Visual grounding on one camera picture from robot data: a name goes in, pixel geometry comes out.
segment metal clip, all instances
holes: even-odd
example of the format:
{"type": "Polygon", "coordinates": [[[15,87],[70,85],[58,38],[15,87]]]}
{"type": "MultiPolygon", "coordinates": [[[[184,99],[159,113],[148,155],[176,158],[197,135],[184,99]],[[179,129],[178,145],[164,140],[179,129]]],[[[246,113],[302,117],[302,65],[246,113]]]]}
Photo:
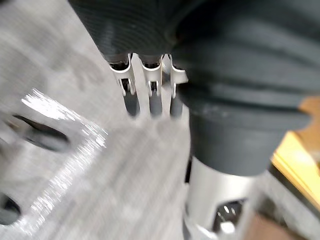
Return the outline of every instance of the metal clip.
{"type": "Polygon", "coordinates": [[[219,234],[233,234],[242,215],[245,200],[232,201],[217,208],[212,230],[219,234]]]}
{"type": "Polygon", "coordinates": [[[130,92],[131,95],[135,95],[136,82],[130,56],[128,56],[128,66],[126,69],[116,70],[111,66],[110,69],[112,70],[114,77],[116,78],[118,84],[121,87],[123,96],[126,96],[128,92],[130,92]]]}
{"type": "Polygon", "coordinates": [[[170,83],[171,83],[171,96],[176,98],[177,84],[184,84],[188,82],[188,77],[185,70],[178,69],[174,66],[172,56],[169,55],[171,60],[171,70],[170,70],[170,83]]]}
{"type": "Polygon", "coordinates": [[[162,86],[162,58],[160,64],[155,68],[148,68],[142,64],[145,83],[148,87],[148,95],[151,97],[153,92],[156,92],[157,96],[161,95],[162,86]]]}

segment hole in metal plate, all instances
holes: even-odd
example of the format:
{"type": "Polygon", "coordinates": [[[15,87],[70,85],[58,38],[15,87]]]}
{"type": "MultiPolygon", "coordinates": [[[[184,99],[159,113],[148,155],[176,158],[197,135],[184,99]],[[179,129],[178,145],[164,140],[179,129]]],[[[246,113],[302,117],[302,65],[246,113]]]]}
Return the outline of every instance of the hole in metal plate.
{"type": "Polygon", "coordinates": [[[71,143],[62,132],[20,115],[13,115],[13,117],[24,121],[30,126],[21,136],[24,140],[54,152],[66,152],[69,149],[71,143]]]}
{"type": "Polygon", "coordinates": [[[19,205],[8,196],[0,193],[0,225],[11,225],[21,216],[19,205]]]}

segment metal bracket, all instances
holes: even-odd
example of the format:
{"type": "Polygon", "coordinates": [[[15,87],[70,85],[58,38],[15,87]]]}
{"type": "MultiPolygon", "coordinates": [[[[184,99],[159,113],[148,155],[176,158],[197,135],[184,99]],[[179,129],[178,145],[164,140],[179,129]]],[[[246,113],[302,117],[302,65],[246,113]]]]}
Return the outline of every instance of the metal bracket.
{"type": "Polygon", "coordinates": [[[136,94],[136,81],[130,55],[128,55],[128,66],[126,69],[116,70],[111,66],[110,69],[121,87],[123,96],[126,96],[128,92],[130,92],[131,95],[136,94]]]}
{"type": "Polygon", "coordinates": [[[152,96],[152,92],[156,92],[157,96],[161,95],[162,86],[162,58],[160,64],[155,68],[148,68],[142,64],[145,83],[148,87],[148,95],[152,96]]]}
{"type": "Polygon", "coordinates": [[[174,99],[176,97],[177,84],[187,83],[188,77],[185,70],[178,69],[174,66],[171,55],[169,55],[169,58],[171,60],[171,70],[170,70],[171,96],[174,99]]]}

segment metal surface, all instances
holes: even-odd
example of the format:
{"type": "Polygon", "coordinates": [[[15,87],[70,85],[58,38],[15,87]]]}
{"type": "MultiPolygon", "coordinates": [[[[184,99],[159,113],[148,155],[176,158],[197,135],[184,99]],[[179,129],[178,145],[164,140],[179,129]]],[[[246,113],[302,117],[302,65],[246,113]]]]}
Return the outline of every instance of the metal surface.
{"type": "Polygon", "coordinates": [[[170,83],[171,83],[171,96],[174,99],[176,97],[176,88],[177,84],[184,84],[188,82],[188,77],[185,70],[178,69],[174,66],[172,57],[171,60],[171,68],[170,68],[170,83]]]}

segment metal cylinder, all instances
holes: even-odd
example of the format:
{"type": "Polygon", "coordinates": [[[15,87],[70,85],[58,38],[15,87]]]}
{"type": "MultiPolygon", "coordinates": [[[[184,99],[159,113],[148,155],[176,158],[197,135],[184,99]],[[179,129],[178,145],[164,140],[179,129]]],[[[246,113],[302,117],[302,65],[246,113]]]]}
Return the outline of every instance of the metal cylinder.
{"type": "Polygon", "coordinates": [[[216,171],[194,157],[184,214],[185,240],[236,235],[254,181],[255,177],[216,171]]]}

